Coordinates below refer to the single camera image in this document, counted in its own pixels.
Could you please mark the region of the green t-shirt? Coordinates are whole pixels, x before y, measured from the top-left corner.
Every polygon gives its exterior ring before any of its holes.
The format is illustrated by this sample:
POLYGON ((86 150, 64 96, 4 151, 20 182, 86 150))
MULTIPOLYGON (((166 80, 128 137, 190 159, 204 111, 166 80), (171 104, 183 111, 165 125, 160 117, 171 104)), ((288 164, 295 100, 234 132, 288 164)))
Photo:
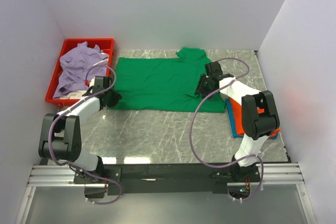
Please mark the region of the green t-shirt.
MULTIPOLYGON (((126 58, 118 60, 114 89, 122 95, 116 110, 194 112, 202 97, 194 95, 205 65, 206 51, 182 48, 175 58, 126 58)), ((220 94, 207 99, 200 112, 223 113, 220 94)))

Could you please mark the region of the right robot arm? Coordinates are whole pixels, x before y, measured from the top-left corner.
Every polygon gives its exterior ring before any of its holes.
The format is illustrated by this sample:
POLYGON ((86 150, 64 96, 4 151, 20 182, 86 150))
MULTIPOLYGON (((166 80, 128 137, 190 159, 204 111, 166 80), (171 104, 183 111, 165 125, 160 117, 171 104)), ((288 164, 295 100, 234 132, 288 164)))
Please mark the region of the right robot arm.
POLYGON ((230 175, 235 181, 241 182, 248 175, 248 167, 257 162, 261 147, 275 131, 280 128, 280 119, 272 92, 253 89, 238 80, 231 74, 224 74, 218 61, 205 65, 205 74, 195 90, 195 95, 203 99, 197 106, 194 115, 197 114, 203 103, 221 93, 241 108, 241 124, 244 137, 231 167, 230 175))

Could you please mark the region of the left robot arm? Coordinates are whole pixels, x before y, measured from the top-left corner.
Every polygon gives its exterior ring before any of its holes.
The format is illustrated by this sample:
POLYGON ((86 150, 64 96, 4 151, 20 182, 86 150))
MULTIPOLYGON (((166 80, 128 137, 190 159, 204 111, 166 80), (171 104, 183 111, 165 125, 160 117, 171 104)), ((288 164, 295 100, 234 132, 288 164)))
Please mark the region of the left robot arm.
POLYGON ((113 84, 110 77, 94 77, 93 86, 78 102, 57 114, 46 114, 41 126, 39 156, 85 170, 91 182, 101 182, 106 175, 102 158, 83 149, 81 123, 103 108, 119 103, 122 96, 113 84))

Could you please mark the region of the folded orange t-shirt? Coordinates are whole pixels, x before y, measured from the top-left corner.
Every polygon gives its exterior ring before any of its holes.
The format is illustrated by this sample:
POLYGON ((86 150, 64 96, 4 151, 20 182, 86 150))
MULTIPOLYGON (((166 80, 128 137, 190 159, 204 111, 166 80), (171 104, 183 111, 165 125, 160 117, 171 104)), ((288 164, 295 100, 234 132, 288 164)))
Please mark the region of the folded orange t-shirt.
MULTIPOLYGON (((242 121, 242 109, 241 109, 242 106, 232 98, 227 98, 225 102, 233 137, 234 138, 244 137, 245 130, 243 128, 243 121, 242 121)), ((257 111, 258 114, 262 114, 265 112, 265 108, 257 106, 257 111)), ((272 131, 271 134, 268 135, 267 137, 270 139, 275 139, 277 138, 280 131, 281 129, 277 128, 274 131, 272 131)))

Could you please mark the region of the folded blue t-shirt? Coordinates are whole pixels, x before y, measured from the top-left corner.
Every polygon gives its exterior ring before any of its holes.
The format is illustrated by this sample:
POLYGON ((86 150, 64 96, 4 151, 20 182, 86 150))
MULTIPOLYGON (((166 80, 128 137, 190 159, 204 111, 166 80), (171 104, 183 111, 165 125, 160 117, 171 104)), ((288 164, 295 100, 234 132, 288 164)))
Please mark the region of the folded blue t-shirt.
POLYGON ((234 138, 243 138, 244 130, 241 117, 241 106, 231 98, 225 100, 230 126, 234 138))

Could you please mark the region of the red plastic bin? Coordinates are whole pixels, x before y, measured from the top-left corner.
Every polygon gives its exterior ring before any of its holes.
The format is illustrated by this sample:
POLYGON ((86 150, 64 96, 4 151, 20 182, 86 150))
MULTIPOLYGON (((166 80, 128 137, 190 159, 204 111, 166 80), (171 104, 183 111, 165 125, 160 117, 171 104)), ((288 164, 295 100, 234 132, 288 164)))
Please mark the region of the red plastic bin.
POLYGON ((113 58, 112 38, 66 39, 59 54, 45 101, 56 106, 70 106, 88 88, 85 80, 109 76, 113 58))

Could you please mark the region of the black base beam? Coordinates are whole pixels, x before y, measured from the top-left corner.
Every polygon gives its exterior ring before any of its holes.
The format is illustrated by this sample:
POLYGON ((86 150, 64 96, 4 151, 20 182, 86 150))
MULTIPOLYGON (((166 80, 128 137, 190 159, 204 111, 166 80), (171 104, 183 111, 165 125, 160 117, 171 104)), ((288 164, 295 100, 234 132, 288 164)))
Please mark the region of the black base beam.
POLYGON ((203 164, 122 164, 105 165, 102 173, 92 176, 78 168, 74 184, 85 187, 89 199, 124 194, 198 193, 242 195, 247 198, 251 183, 259 183, 264 171, 256 164, 240 167, 235 164, 215 168, 203 164))

